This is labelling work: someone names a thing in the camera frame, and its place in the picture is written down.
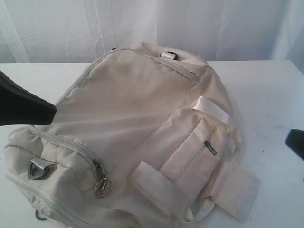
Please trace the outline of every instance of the zipper track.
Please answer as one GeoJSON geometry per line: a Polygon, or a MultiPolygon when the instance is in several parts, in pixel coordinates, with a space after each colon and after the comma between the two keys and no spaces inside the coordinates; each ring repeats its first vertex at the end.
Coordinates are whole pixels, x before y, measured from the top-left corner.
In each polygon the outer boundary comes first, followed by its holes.
{"type": "Polygon", "coordinates": [[[5,172],[5,175],[8,179],[12,182],[23,186],[24,188],[30,190],[35,195],[39,195],[39,197],[47,204],[53,211],[56,212],[58,216],[63,218],[63,220],[72,223],[77,228],[85,227],[92,227],[90,224],[74,217],[72,214],[68,213],[57,201],[53,198],[47,197],[45,192],[42,192],[41,189],[37,190],[36,188],[32,187],[30,183],[25,183],[23,180],[20,180],[19,177],[16,177],[14,174],[5,172]]]}
{"type": "Polygon", "coordinates": [[[33,126],[30,126],[30,130],[33,132],[33,134],[47,139],[48,141],[50,141],[51,143],[61,146],[61,147],[65,147],[68,148],[70,150],[76,151],[78,152],[82,157],[84,157],[92,166],[92,169],[94,171],[94,175],[96,177],[97,180],[100,179],[101,174],[97,172],[96,170],[96,165],[94,164],[94,161],[98,161],[101,165],[101,169],[103,171],[103,174],[105,175],[105,169],[102,165],[102,163],[92,154],[91,151],[89,151],[85,146],[77,143],[77,142],[73,142],[71,140],[68,139],[63,139],[57,135],[53,135],[51,133],[47,133],[44,132],[40,129],[37,129],[33,126]]]}
{"type": "Polygon", "coordinates": [[[181,175],[184,173],[184,171],[186,171],[188,169],[188,167],[192,164],[192,162],[195,160],[195,158],[200,154],[200,152],[202,152],[204,150],[204,148],[206,147],[204,142],[205,141],[209,141],[211,139],[211,137],[214,135],[215,130],[217,127],[213,127],[212,131],[210,132],[209,136],[203,141],[202,143],[202,147],[199,149],[198,152],[196,152],[190,159],[188,159],[188,161],[186,162],[186,164],[183,166],[183,168],[180,169],[180,171],[176,174],[176,176],[173,178],[172,183],[176,182],[181,175]]]}
{"type": "Polygon", "coordinates": [[[175,63],[172,63],[172,62],[166,61],[164,59],[161,59],[160,57],[150,56],[150,55],[144,54],[144,53],[142,53],[138,50],[129,49],[129,48],[117,49],[117,50],[113,50],[113,51],[110,51],[110,52],[106,53],[105,55],[101,56],[100,58],[96,59],[93,63],[91,63],[91,65],[89,65],[85,69],[85,71],[80,75],[80,77],[61,96],[61,98],[56,102],[55,106],[58,106],[61,102],[63,102],[64,99],[72,92],[72,90],[75,89],[88,76],[88,74],[92,71],[92,69],[94,69],[96,65],[98,65],[100,62],[102,62],[102,60],[104,60],[109,54],[112,54],[112,53],[117,52],[117,51],[123,51],[123,50],[134,51],[138,54],[141,54],[141,55],[146,56],[150,59],[153,59],[153,60],[157,61],[158,63],[163,64],[163,65],[171,68],[172,70],[174,70],[177,73],[181,74],[182,76],[188,78],[190,81],[192,81],[194,83],[198,82],[199,79],[200,79],[200,77],[198,77],[194,73],[186,70],[185,68],[183,68],[183,67],[181,67],[181,66],[179,66],[175,63]]]}

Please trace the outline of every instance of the backpack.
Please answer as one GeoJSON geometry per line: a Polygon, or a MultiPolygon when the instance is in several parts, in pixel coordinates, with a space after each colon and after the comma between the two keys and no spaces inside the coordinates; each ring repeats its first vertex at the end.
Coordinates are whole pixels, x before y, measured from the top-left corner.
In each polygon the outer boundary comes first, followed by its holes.
{"type": "Polygon", "coordinates": [[[47,219],[173,228],[218,205],[246,220],[259,180],[237,166],[231,101],[205,60],[143,42],[112,50],[56,106],[51,125],[5,148],[7,177],[47,219]]]}

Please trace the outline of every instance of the white tabletop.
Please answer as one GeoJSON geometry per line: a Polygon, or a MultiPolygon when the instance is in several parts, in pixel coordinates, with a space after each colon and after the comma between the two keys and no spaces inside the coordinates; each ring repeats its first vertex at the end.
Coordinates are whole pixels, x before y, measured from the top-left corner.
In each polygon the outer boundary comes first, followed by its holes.
{"type": "MultiPolygon", "coordinates": [[[[21,87],[54,103],[87,65],[0,64],[0,70],[21,87]]],[[[210,65],[228,90],[241,126],[240,166],[258,177],[261,185],[246,223],[216,208],[193,227],[304,227],[304,161],[285,145],[291,128],[304,129],[304,76],[290,61],[210,62],[210,65]]],[[[0,127],[0,148],[15,128],[0,127]]],[[[54,227],[47,221],[37,221],[35,210],[5,178],[2,150],[0,185],[0,227],[54,227]]]]}

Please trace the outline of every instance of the cream backpack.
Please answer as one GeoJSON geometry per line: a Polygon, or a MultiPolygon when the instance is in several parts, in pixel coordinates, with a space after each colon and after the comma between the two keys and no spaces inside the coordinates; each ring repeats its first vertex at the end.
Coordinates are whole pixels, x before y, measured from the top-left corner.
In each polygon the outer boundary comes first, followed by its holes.
{"type": "Polygon", "coordinates": [[[51,125],[18,129],[7,177],[48,219],[74,228],[173,228],[215,205],[245,221],[259,181],[218,75],[190,53],[138,43],[93,62],[51,125]]]}

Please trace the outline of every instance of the white curtain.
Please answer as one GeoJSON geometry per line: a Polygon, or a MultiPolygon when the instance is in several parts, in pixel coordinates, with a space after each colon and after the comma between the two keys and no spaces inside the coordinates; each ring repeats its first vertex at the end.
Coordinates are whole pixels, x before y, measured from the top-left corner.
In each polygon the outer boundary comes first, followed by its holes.
{"type": "Polygon", "coordinates": [[[91,62],[135,41],[304,72],[304,0],[0,0],[2,63],[91,62]]]}

